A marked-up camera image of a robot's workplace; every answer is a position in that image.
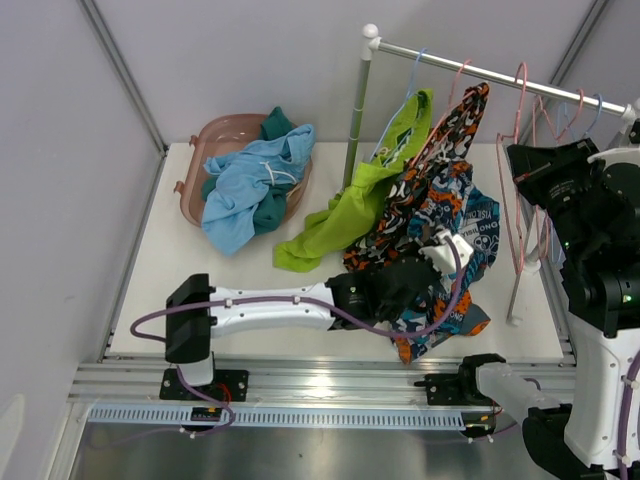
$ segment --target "white cable clip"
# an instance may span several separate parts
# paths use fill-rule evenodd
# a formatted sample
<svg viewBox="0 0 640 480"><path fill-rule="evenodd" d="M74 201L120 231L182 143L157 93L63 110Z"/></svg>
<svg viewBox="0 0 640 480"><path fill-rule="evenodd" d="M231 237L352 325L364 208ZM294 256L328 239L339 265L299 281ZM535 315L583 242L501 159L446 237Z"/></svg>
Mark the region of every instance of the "white cable clip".
<svg viewBox="0 0 640 480"><path fill-rule="evenodd" d="M631 466L631 458L629 458L629 455L620 455L617 450L613 451L613 455L627 467Z"/></svg>
<svg viewBox="0 0 640 480"><path fill-rule="evenodd" d="M456 233L452 236L451 231L442 230L436 233L435 237L438 240L439 245L422 247L419 252L423 256L431 258L431 260L433 260L433 265L440 270L443 275L450 275L456 272L456 262L453 258L453 252L445 240L447 237L452 241L458 253L460 266L462 268L467 266L469 260L471 260L474 250L460 234Z"/></svg>
<svg viewBox="0 0 640 480"><path fill-rule="evenodd" d="M629 380L629 377L627 377L626 375L622 376L622 383L633 388L634 390L638 390L640 388L640 382L638 382L637 380Z"/></svg>

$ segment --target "clothes hanger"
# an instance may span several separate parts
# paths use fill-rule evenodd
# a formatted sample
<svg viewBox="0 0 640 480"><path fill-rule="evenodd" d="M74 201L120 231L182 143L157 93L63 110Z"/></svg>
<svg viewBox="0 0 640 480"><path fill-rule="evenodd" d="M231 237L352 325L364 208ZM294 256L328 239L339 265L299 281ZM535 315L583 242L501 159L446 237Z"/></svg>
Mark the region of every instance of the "clothes hanger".
<svg viewBox="0 0 640 480"><path fill-rule="evenodd" d="M427 146L429 145L429 142L431 142L431 139L433 138L433 136L435 135L435 133L438 131L438 129L440 128L440 126L442 125L442 122L444 122L447 117L449 116L449 114L451 113L451 109L453 108L453 95L455 93L456 90L456 86L458 84L458 80L460 79L460 75L462 75L462 71L464 70L464 67L466 67L467 65L469 65L471 63L471 59L468 58L467 60L464 61L464 63L460 66L460 68L458 69L458 71L456 72L456 76L453 79L453 84L451 85L451 91L449 92L449 101L447 103L447 109L445 110L445 112L442 114L442 117L440 117L440 119L438 120L438 123L436 123L436 126L433 127L431 129L431 133L429 133L429 136L427 137L427 139L425 140L424 144L422 145L422 148L420 149L420 151L418 152L418 154L413 157L413 159L411 160L411 162L409 163L410 166L415 166L416 162L418 161L418 158L420 158L422 156L422 153L425 151L425 149L427 148ZM464 101L465 99L467 99L472 93L468 93L466 94L464 97L462 97L462 101ZM438 150L438 147L440 146L440 144L442 144L442 142L444 142L446 140L446 138L449 136L449 133L451 133L451 130L449 130L447 133L445 133L443 135L443 137L440 139L440 141L438 142L437 145L435 145L432 149L431 152L436 152ZM423 159L423 161L428 162L430 159L430 157Z"/></svg>
<svg viewBox="0 0 640 480"><path fill-rule="evenodd" d="M296 183L298 183L298 179L296 177L294 177L293 175L291 175L289 172L283 172L282 170L273 170L271 168L271 165L269 165L269 162L260 162L260 165L264 165L264 168L266 168L267 172L269 172L269 176L271 177L271 186L274 186L276 184L276 177L275 177L274 173L276 175L280 174L280 175L284 175L286 177L289 177L293 181L294 185Z"/></svg>
<svg viewBox="0 0 640 480"><path fill-rule="evenodd" d="M507 224L507 236L509 237L509 247L511 249L511 257L513 259L513 268L516 271L516 274L520 274L524 269L524 239L522 235L522 228L520 226L521 222L521 213L520 213L520 194L516 189L516 231L518 233L518 247L519 252L516 255L515 245L513 242L513 236L511 234L511 221L509 218L509 209L507 207L507 194L504 188L504 178L502 175L502 156L500 151L502 150L502 144L505 138L509 138L513 140L513 143L518 143L518 137L520 135L520 117L522 116L522 107L524 105L524 97L527 91L527 77L528 77L528 69L527 64L522 62L518 66L518 71L516 72L515 81L517 83L518 77L520 76L520 72L522 72L522 90L520 92L520 102L518 103L518 110L516 111L516 118L513 125L513 132L511 135L503 135L498 132L496 134L496 158L498 161L498 175L500 177L500 190L502 192L502 205L504 210L505 221Z"/></svg>
<svg viewBox="0 0 640 480"><path fill-rule="evenodd" d="M599 93L595 93L593 96L598 99L598 113L596 113L596 118L593 119L593 122L591 122L591 125L589 125L587 129L584 131L584 133L582 134L582 138L587 138L589 135L591 135L591 130L593 129L593 127L596 126L596 123L598 123L598 120L600 120L600 114L602 113L602 101L603 101L602 95L600 95Z"/></svg>
<svg viewBox="0 0 640 480"><path fill-rule="evenodd" d="M569 120L569 115L568 115L568 111L567 111L567 103L563 102L561 106L558 106L558 110L556 112L556 126L554 128L553 123L551 122L551 119L549 118L549 114L546 111L546 109L544 108L544 103L542 102L542 97L540 97L540 95L537 95L534 103L533 103L533 146L536 146L536 107L540 108L540 110L542 111L542 113L544 114L544 118L546 119L547 125L549 127L549 130L551 132L551 136L554 138L554 140L556 141L557 144L560 143L560 140L562 139L562 137L565 135L565 133L567 131L570 132L572 139L575 141L576 137L575 134L573 132L573 129L571 128L571 125L577 120L577 118L580 116L580 113L582 112L582 106L584 103L584 90L582 90L581 88L578 89L578 92L580 93L580 104L578 105L578 111L576 112L575 116L573 117L573 119L571 121L568 121L567 126L560 131L560 109L561 107L563 108L564 111L564 116L567 120ZM597 96L597 98L600 101L599 104L599 108L598 108L598 113L596 114L596 118L594 119L594 121L591 123L591 125L589 126L589 128L587 128L587 130L585 131L585 133L583 134L582 138L585 138L585 136L588 135L588 133L591 131L591 129L594 127L594 125L598 122L598 119L600 118L600 114L602 113L602 95L600 94L596 94L594 96ZM558 252L558 256L556 257L555 255L555 244L556 244L556 239L557 239L557 235L555 234L555 230L553 230L552 233L552 228L551 228L551 220L549 218L549 215L546 214L545 212L545 229L546 229L546 240L545 240L545 248L543 250L544 253L540 254L540 258L546 258L548 252L549 252L549 244L551 244L551 261L555 264L555 265L559 265L562 263L563 259L562 259L562 249L558 248L559 252ZM538 244L540 244L540 240L541 240L541 232L540 232L540 226L539 226L539 208L536 207L536 231L538 234Z"/></svg>
<svg viewBox="0 0 640 480"><path fill-rule="evenodd" d="M416 57L415 61L413 62L413 66L411 67L411 74L409 76L409 84L407 86L407 93L404 96L404 101L402 102L402 105L400 105L400 108L398 108L398 110L396 111L396 113L393 114L393 116L391 117L391 120L389 120L389 123L387 123L387 126L384 127L384 131L382 132L382 135L380 136L380 140L378 140L378 143L376 144L376 147L374 148L373 152L371 153L371 156L369 157L369 163L371 163L371 161L373 161L373 157L376 156L376 154L378 153L378 150L380 149L380 145L382 144L382 141L384 140L384 137L387 135L387 132L389 131L389 127L391 126L391 124L393 123L393 121L396 119L396 117L400 114L400 112L402 111L402 109L405 107L405 105L407 104L407 102L409 101L409 99L414 95L415 91L414 91L414 81L415 81L415 75L416 75L416 70L418 69L418 64L420 63L420 57L422 57L422 54L427 52L428 50L426 48L423 48L420 50L420 55L418 57ZM388 157L387 157L387 161L393 157L393 154L395 153L396 149L398 148L398 145L396 145L394 147L394 149L389 152Z"/></svg>

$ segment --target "metal floor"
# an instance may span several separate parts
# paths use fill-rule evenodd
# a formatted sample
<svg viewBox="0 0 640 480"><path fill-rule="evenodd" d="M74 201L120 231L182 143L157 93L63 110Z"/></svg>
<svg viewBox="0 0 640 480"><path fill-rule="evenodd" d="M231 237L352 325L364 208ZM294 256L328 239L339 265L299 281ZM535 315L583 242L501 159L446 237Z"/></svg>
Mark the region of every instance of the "metal floor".
<svg viewBox="0 0 640 480"><path fill-rule="evenodd" d="M150 425L95 424L85 429L72 480L550 480L528 457L520 430L495 443L457 433L237 427L190 440L165 432L105 445Z"/></svg>

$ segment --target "white wall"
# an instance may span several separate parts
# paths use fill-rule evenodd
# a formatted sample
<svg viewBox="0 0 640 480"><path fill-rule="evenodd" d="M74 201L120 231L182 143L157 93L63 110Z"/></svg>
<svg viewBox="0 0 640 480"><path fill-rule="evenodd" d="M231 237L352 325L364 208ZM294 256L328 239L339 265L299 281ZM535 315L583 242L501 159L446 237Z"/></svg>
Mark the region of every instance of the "white wall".
<svg viewBox="0 0 640 480"><path fill-rule="evenodd" d="M184 141L220 115L283 106L321 140L345 140L360 30L410 47L545 82L591 0L98 0L158 126ZM372 140L401 102L411 62L374 60L363 136ZM453 73L421 68L419 86L446 105ZM518 94L496 87L481 140L510 131Z"/></svg>
<svg viewBox="0 0 640 480"><path fill-rule="evenodd" d="M4 478L32 480L101 340L158 157L74 1L4 2L0 62L0 413L26 395Z"/></svg>
<svg viewBox="0 0 640 480"><path fill-rule="evenodd" d="M633 104L640 97L639 19L640 2L637 0L612 2L605 20L593 33L563 87L570 90L581 87L586 95L598 92L606 101ZM573 117L576 109L570 107L569 111ZM594 118L595 111L585 110L576 121L576 135L581 135ZM553 145L552 139L546 135L546 124L540 122L540 125L541 145ZM620 126L618 117L602 114L592 130L596 145L601 150L605 149ZM567 135L563 140L571 141L571 137Z"/></svg>

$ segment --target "vertical pole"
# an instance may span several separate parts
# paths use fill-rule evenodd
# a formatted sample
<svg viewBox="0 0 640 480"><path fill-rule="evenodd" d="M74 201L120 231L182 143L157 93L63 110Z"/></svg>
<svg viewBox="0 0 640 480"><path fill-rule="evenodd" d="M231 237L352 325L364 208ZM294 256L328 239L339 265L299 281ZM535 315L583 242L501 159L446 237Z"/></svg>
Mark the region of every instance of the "vertical pole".
<svg viewBox="0 0 640 480"><path fill-rule="evenodd" d="M353 105L351 115L351 128L349 129L349 140L347 143L347 157L344 163L344 176L342 177L342 188L351 185L353 168L356 162L356 150L360 140L360 126L362 125L362 112L364 99L367 93L367 83L369 81L369 69L371 68L371 41L378 37L378 27L373 24L365 25L362 29L363 41L362 52L360 53L360 70L358 72L358 86L356 88L356 100Z"/></svg>
<svg viewBox="0 0 640 480"><path fill-rule="evenodd" d="M537 235L534 235L534 239L531 239L531 233L534 232L535 226L535 213L531 216L531 220L529 221L529 225L527 228L527 234L524 241L524 249L525 249L525 258L524 258L524 268L522 272L516 275L516 281L513 285L513 291L511 292L511 300L509 301L509 310L507 311L507 323L513 325L515 327L519 326L524 320L524 308L522 305L522 301L517 301L518 298L522 299L522 295L524 295L520 290L522 290L522 282L528 283L530 278L533 278L538 275L538 271L540 270L540 245L538 243ZM526 251L529 248L529 243L533 241L533 249L528 254Z"/></svg>

